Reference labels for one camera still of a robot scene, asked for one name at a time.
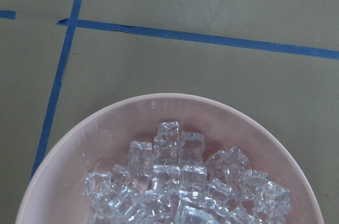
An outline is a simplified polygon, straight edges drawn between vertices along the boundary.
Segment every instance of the blue tape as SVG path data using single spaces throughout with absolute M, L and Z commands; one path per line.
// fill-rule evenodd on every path
M 2 10 L 0 10 L 0 18 L 15 19 L 16 18 L 16 12 L 15 11 L 2 11 Z
M 53 118 L 54 118 L 55 110 L 57 107 L 57 102 L 59 99 L 64 70 L 66 67 L 69 51 L 72 46 L 72 41 L 73 41 L 73 37 L 74 37 L 76 25 L 77 25 L 77 20 L 79 17 L 81 2 L 82 0 L 73 1 L 72 11 L 70 13 L 69 20 L 67 20 L 67 31 L 66 31 L 66 35 L 64 38 L 63 48 L 61 50 L 61 55 L 59 59 L 57 72 L 55 74 L 51 95 L 49 97 L 46 115 L 43 121 L 40 140 L 39 140 L 39 144 L 37 147 L 37 153 L 35 155 L 34 164 L 32 168 L 31 178 L 33 177 L 39 165 L 43 161 L 45 153 L 46 153 L 48 138 L 50 135 Z
M 57 22 L 57 24 L 59 25 L 67 25 L 67 23 L 68 23 L 67 19 L 60 20 Z M 266 50 L 266 51 L 281 52 L 281 53 L 292 53 L 295 55 L 339 59 L 339 51 L 336 51 L 336 50 L 294 46 L 294 45 L 279 44 L 279 43 L 265 42 L 265 41 L 236 39 L 236 38 L 213 36 L 213 35 L 190 33 L 190 32 L 178 32 L 178 31 L 146 28 L 146 27 L 139 27 L 139 26 L 127 26 L 127 25 L 121 25 L 121 24 L 104 23 L 104 22 L 96 22 L 96 21 L 89 21 L 89 20 L 78 20 L 77 27 L 94 29 L 94 30 L 103 30 L 103 31 L 114 31 L 114 32 L 117 31 L 117 32 L 124 32 L 124 33 L 136 34 L 136 35 L 165 38 L 165 39 L 185 40 L 185 41 L 217 44 L 217 45 L 224 45 L 224 46 L 237 47 L 237 48 L 249 48 L 249 49 Z

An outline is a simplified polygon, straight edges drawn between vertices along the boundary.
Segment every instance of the pink bowl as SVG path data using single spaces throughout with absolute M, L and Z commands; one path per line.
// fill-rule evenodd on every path
M 44 159 L 22 200 L 16 224 L 84 224 L 90 202 L 84 178 L 100 157 L 126 164 L 129 142 L 151 141 L 159 122 L 177 120 L 183 130 L 206 135 L 205 157 L 234 145 L 256 170 L 288 187 L 288 224 L 324 223 L 314 193 L 298 164 L 261 125 L 239 111 L 207 98 L 150 94 L 112 104 L 71 129 Z

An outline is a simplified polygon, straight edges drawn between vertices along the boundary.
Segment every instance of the bowl rim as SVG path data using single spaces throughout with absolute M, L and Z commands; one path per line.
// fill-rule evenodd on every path
M 76 133 L 78 130 L 80 130 L 81 128 L 83 128 L 84 126 L 86 126 L 88 123 L 90 123 L 92 120 L 100 117 L 102 114 L 109 112 L 112 109 L 118 108 L 120 106 L 123 105 L 127 105 L 127 104 L 131 104 L 134 102 L 140 102 L 140 101 L 147 101 L 147 100 L 153 100 L 153 99 L 159 99 L 159 98 L 172 98 L 172 99 L 185 99 L 185 100 L 192 100 L 192 101 L 197 101 L 197 102 L 204 102 L 216 107 L 219 107 L 221 109 L 227 110 L 230 113 L 244 119 L 246 122 L 250 123 L 251 125 L 253 125 L 254 127 L 258 128 L 260 130 L 260 132 L 262 132 L 263 134 L 265 134 L 268 138 L 271 139 L 271 141 L 281 150 L 281 152 L 286 156 L 286 158 L 291 162 L 291 164 L 296 168 L 296 171 L 298 173 L 299 178 L 303 181 L 303 183 L 305 184 L 306 187 L 306 191 L 308 193 L 308 195 L 310 196 L 310 198 L 312 199 L 312 204 L 313 204 L 313 209 L 316 211 L 316 216 L 317 216 L 317 222 L 319 224 L 324 224 L 324 219 L 319 207 L 319 204 L 316 200 L 315 194 L 308 182 L 308 180 L 306 179 L 306 176 L 304 175 L 304 173 L 302 172 L 300 166 L 298 165 L 298 163 L 294 160 L 294 158 L 292 157 L 292 155 L 287 151 L 287 149 L 282 145 L 282 143 L 280 143 L 278 141 L 277 138 L 275 138 L 275 136 L 273 136 L 268 130 L 266 130 L 262 125 L 260 125 L 259 123 L 257 123 L 256 121 L 254 121 L 252 118 L 250 118 L 249 116 L 241 113 L 240 111 L 234 109 L 233 107 L 230 107 L 226 104 L 220 103 L 218 101 L 214 101 L 211 100 L 209 98 L 205 98 L 205 97 L 201 97 L 201 96 L 197 96 L 197 95 L 190 95 L 190 94 L 183 94 L 183 93 L 152 93 L 152 94 L 145 94 L 145 95 L 140 95 L 140 96 L 135 96 L 135 97 L 131 97 L 131 98 L 127 98 L 118 102 L 115 102 L 113 104 L 110 104 L 106 107 L 103 107 L 102 109 L 96 111 L 95 113 L 91 114 L 90 116 L 88 116 L 87 118 L 85 118 L 84 120 L 82 120 L 81 122 L 79 122 L 77 125 L 75 125 L 72 129 L 70 129 L 56 144 L 55 146 L 53 146 L 53 148 L 51 149 L 51 151 L 46 155 L 46 157 L 44 158 L 44 160 L 42 161 L 42 163 L 40 164 L 40 166 L 38 167 L 36 173 L 34 174 L 32 180 L 30 181 L 26 192 L 23 196 L 23 199 L 21 201 L 19 210 L 18 210 L 18 214 L 16 216 L 16 224 L 20 224 L 23 223 L 24 220 L 24 213 L 25 213 L 25 208 L 28 205 L 27 202 L 30 198 L 30 195 L 33 192 L 33 189 L 37 183 L 37 181 L 39 180 L 41 174 L 43 173 L 44 169 L 48 166 L 48 163 L 52 160 L 53 156 L 55 155 L 55 153 L 63 147 L 64 144 L 67 143 L 68 139 L 74 134 Z

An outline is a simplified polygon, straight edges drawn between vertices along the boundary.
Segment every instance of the floor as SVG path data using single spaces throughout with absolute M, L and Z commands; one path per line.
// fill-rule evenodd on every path
M 338 223 L 339 0 L 73 2 L 0 0 L 1 222 L 15 220 L 41 131 L 48 152 L 109 104 L 178 92 L 267 128 Z

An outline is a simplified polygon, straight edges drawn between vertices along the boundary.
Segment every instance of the green-gray floor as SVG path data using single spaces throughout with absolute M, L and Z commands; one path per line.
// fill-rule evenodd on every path
M 13 223 L 35 149 L 73 0 L 0 0 L 3 223 Z M 83 0 L 79 18 L 339 50 L 339 0 Z M 339 213 L 339 61 L 76 29 L 49 149 L 74 125 L 124 98 L 204 96 L 267 128 L 296 159 L 325 223 Z

